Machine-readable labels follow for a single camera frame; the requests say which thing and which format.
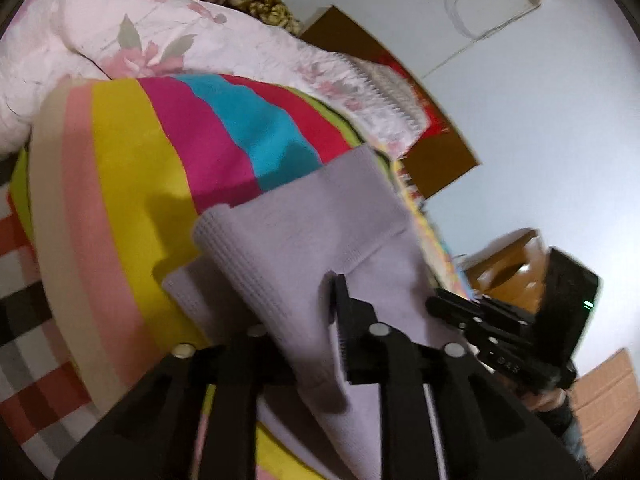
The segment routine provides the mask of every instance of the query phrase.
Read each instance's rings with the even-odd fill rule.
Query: yellow stripe
[[[33,226],[31,225],[31,205],[29,203],[29,184],[27,171],[29,167],[29,152],[24,148],[20,150],[18,160],[15,163],[14,173],[11,176],[9,193],[14,202],[15,212],[22,225],[24,233],[33,244]]]
[[[94,146],[118,256],[158,346],[202,348],[202,334],[162,291],[162,279],[193,260],[198,215],[184,168],[135,80],[93,87]]]
[[[282,447],[262,425],[255,432],[256,462],[277,480],[324,480]]]

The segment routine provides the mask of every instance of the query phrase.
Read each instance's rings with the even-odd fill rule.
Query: magenta stripe
[[[215,204],[235,206],[260,195],[248,155],[186,83],[172,77],[138,82],[180,157],[198,214]]]
[[[222,77],[231,84],[250,88],[268,103],[286,111],[296,123],[302,136],[316,150],[323,164],[349,151],[349,145],[340,130],[293,92],[281,86],[235,75],[223,75]]]

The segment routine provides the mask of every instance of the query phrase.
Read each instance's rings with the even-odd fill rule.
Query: wooden furniture
[[[337,7],[329,8],[301,38],[323,50],[368,61],[380,62],[385,57],[392,58],[383,45]],[[420,193],[428,198],[477,166],[478,162],[433,97],[414,77],[408,77],[414,89],[420,92],[420,97],[430,103],[433,119],[442,126],[442,132],[438,135],[421,137],[402,160]]]
[[[472,288],[535,314],[544,291],[546,247],[535,229],[494,240],[463,264]]]

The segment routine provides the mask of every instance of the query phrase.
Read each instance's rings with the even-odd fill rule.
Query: cardboard box
[[[629,353],[619,350],[578,379],[570,392],[594,469],[609,459],[640,410],[640,391]]]

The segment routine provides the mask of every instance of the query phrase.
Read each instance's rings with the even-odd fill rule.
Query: bed
[[[1,32],[24,1],[4,0]],[[191,10],[205,20],[220,20],[218,14],[201,4]],[[59,460],[92,427],[99,412],[79,378],[44,293],[30,243],[25,179],[20,178],[26,168],[24,152],[0,162],[0,311],[4,338],[0,348],[1,467],[8,478],[50,478]],[[446,248],[422,214],[423,199],[402,163],[392,160],[390,172],[399,195],[414,215],[425,258],[437,280],[456,293],[467,294]],[[264,447],[269,446],[272,469],[263,472],[264,478],[272,475],[284,480],[295,474],[298,478],[317,478],[302,465],[297,466],[297,473],[289,469],[288,473],[276,474],[274,471],[281,468],[278,463],[288,455],[273,440],[265,441]]]

